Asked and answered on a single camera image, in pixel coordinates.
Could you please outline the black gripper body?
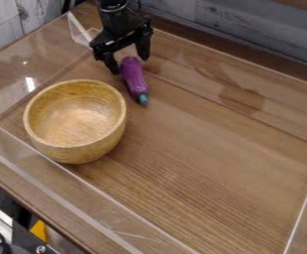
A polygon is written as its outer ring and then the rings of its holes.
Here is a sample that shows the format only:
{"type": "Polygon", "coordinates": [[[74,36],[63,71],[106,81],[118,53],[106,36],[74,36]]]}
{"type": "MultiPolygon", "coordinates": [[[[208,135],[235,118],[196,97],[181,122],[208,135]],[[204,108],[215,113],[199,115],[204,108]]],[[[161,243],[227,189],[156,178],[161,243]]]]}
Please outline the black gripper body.
{"type": "Polygon", "coordinates": [[[140,37],[153,36],[152,18],[148,16],[128,19],[112,28],[102,28],[101,33],[89,43],[98,60],[106,53],[116,53],[130,45],[136,46],[140,37]]]}

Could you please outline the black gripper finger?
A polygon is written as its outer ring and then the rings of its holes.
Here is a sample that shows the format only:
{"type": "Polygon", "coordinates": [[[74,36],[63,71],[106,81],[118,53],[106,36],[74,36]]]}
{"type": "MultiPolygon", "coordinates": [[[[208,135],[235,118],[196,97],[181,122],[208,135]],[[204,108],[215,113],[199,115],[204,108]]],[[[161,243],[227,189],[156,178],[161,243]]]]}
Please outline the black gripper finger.
{"type": "Polygon", "coordinates": [[[144,61],[148,61],[151,57],[151,40],[152,35],[148,34],[144,37],[140,37],[136,41],[137,55],[144,61]]]}
{"type": "Polygon", "coordinates": [[[102,61],[113,74],[120,74],[120,66],[113,53],[102,55],[102,61]]]}

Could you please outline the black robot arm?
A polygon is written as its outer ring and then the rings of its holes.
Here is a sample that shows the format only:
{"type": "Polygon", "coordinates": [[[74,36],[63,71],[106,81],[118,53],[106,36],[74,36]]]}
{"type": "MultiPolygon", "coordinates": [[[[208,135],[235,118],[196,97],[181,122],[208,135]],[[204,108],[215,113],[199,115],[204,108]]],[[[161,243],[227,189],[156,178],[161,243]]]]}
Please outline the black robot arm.
{"type": "Polygon", "coordinates": [[[120,74],[114,54],[130,45],[144,61],[151,57],[152,18],[134,12],[129,0],[96,0],[102,29],[89,46],[97,61],[113,74],[120,74]]]}

